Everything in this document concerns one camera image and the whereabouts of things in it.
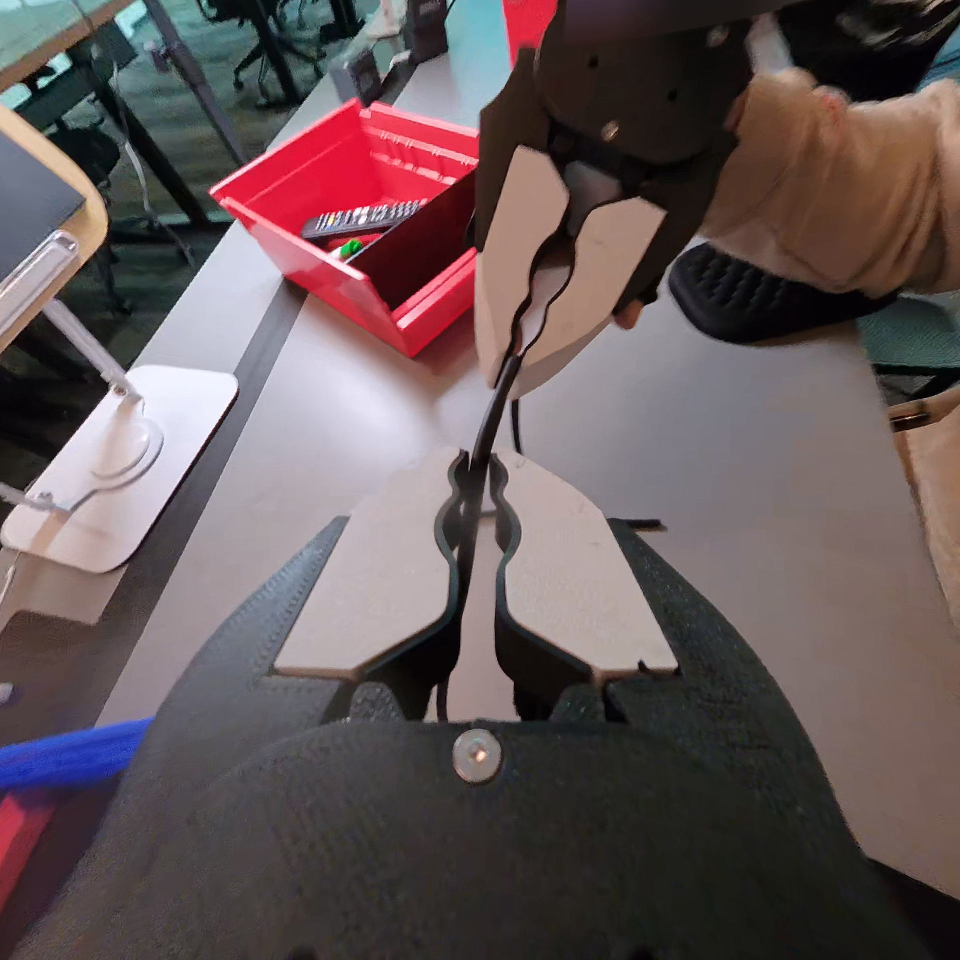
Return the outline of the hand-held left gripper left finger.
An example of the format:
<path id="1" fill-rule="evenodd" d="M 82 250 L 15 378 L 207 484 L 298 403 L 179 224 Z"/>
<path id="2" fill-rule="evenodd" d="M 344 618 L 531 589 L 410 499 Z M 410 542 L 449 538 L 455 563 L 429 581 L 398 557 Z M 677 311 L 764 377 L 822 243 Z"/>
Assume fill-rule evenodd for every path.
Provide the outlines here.
<path id="1" fill-rule="evenodd" d="M 409 719 L 460 651 L 462 486 L 467 451 L 445 447 L 391 474 L 344 520 L 273 671 L 389 688 Z"/>

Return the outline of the red plastic bin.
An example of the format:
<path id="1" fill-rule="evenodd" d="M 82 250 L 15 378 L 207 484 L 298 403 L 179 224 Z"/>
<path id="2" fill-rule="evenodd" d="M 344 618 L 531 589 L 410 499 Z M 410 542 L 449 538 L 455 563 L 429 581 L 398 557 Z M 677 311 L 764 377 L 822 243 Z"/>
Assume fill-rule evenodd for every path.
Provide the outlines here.
<path id="1" fill-rule="evenodd" d="M 522 49 L 536 49 L 554 17 L 558 1 L 502 1 L 510 66 Z"/>
<path id="2" fill-rule="evenodd" d="M 475 128 L 380 102 L 347 102 L 216 183 L 211 198 L 289 281 L 400 354 L 414 357 L 474 305 L 473 247 L 390 310 L 364 273 L 300 236 L 334 210 L 427 198 L 474 171 Z"/>

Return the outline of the black office chair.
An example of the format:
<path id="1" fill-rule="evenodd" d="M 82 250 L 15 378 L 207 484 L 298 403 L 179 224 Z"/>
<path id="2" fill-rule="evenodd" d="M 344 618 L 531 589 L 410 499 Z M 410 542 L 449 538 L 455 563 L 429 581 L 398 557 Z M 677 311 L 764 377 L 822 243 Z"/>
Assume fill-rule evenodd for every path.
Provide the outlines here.
<path id="1" fill-rule="evenodd" d="M 290 60 L 313 66 L 306 50 L 286 33 L 281 1 L 196 1 L 201 18 L 211 25 L 234 23 L 250 27 L 252 46 L 232 68 L 231 85 L 236 93 L 246 89 L 245 77 L 253 70 L 257 106 L 277 111 L 299 106 L 303 94 L 293 76 Z"/>
<path id="2" fill-rule="evenodd" d="M 734 345 L 854 321 L 891 306 L 899 295 L 827 293 L 760 270 L 710 244 L 693 246 L 679 256 L 667 281 L 679 310 L 696 330 Z"/>

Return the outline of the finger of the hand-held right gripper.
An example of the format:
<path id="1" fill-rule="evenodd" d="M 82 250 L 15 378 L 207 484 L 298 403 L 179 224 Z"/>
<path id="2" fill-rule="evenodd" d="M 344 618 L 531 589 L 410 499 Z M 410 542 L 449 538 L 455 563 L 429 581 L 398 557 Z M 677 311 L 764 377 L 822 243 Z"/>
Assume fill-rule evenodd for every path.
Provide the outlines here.
<path id="1" fill-rule="evenodd" d="M 535 260 L 565 220 L 570 192 L 547 153 L 518 146 L 510 160 L 474 277 L 474 335 L 479 368 L 493 388 L 513 349 Z"/>
<path id="2" fill-rule="evenodd" d="M 666 210 L 641 197 L 606 202 L 586 214 L 569 276 L 546 302 L 540 330 L 523 351 L 517 398 L 557 376 L 618 313 L 621 297 L 665 221 Z"/>

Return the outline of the wooden desk with black legs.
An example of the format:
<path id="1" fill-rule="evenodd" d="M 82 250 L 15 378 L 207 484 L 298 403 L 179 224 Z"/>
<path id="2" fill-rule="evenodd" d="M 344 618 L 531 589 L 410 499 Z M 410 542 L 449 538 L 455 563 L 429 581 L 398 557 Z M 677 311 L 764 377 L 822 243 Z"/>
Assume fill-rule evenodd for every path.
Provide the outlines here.
<path id="1" fill-rule="evenodd" d="M 126 11 L 133 7 L 144 9 L 159 32 L 160 53 L 173 56 L 174 68 L 194 93 L 222 144 L 235 161 L 243 162 L 239 142 L 219 102 L 162 2 L 2 2 L 2 93 L 26 90 L 26 98 L 14 109 L 41 131 L 63 126 L 67 114 L 93 99 L 138 162 L 150 170 L 175 203 L 179 215 L 168 218 L 167 223 L 199 232 L 221 231 L 220 223 L 121 92 L 122 72 L 138 59 L 131 40 L 134 28 L 123 25 Z"/>

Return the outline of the small grey device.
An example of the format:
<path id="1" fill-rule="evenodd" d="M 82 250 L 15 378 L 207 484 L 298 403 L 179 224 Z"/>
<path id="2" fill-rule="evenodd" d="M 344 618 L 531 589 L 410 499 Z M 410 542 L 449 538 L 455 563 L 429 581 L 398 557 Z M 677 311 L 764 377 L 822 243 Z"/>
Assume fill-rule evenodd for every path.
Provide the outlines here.
<path id="1" fill-rule="evenodd" d="M 378 68 L 371 47 L 363 47 L 338 56 L 329 65 L 330 78 L 339 101 L 357 101 L 366 109 L 373 103 L 393 105 L 409 84 L 416 65 L 409 51 L 395 54 L 386 72 Z"/>

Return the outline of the person's right forearm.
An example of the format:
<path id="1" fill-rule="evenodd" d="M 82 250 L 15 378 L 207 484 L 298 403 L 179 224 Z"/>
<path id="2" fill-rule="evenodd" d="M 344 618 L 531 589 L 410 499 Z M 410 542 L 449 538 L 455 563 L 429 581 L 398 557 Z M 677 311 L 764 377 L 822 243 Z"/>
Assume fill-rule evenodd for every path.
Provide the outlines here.
<path id="1" fill-rule="evenodd" d="M 877 299 L 959 287 L 959 86 L 853 103 L 803 70 L 755 75 L 699 234 L 783 279 Z"/>

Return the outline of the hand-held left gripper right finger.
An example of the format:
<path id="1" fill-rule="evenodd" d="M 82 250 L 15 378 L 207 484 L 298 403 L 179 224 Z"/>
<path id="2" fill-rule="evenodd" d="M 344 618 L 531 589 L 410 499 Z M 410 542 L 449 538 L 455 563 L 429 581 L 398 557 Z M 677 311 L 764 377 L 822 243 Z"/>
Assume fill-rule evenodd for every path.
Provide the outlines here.
<path id="1" fill-rule="evenodd" d="M 519 719 L 547 719 L 564 693 L 671 677 L 679 663 L 604 513 L 510 450 L 490 456 L 502 556 L 494 646 Z"/>

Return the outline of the blue plastic bin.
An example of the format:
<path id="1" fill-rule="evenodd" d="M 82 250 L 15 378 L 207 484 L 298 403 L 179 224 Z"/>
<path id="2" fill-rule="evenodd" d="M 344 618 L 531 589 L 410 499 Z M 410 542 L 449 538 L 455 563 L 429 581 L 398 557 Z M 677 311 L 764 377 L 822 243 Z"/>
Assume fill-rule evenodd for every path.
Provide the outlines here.
<path id="1" fill-rule="evenodd" d="M 126 772 L 153 716 L 94 726 L 1 748 L 1 792 L 96 785 Z"/>

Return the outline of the black remote control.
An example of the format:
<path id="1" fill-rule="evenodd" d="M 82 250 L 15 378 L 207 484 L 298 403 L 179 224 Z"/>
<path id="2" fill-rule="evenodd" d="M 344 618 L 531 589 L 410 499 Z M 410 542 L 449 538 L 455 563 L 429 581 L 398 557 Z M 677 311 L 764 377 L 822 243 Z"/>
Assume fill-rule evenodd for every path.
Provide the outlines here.
<path id="1" fill-rule="evenodd" d="M 307 219 L 299 236 L 322 246 L 368 234 L 385 234 L 416 215 L 427 203 L 428 198 L 418 198 L 324 212 Z"/>

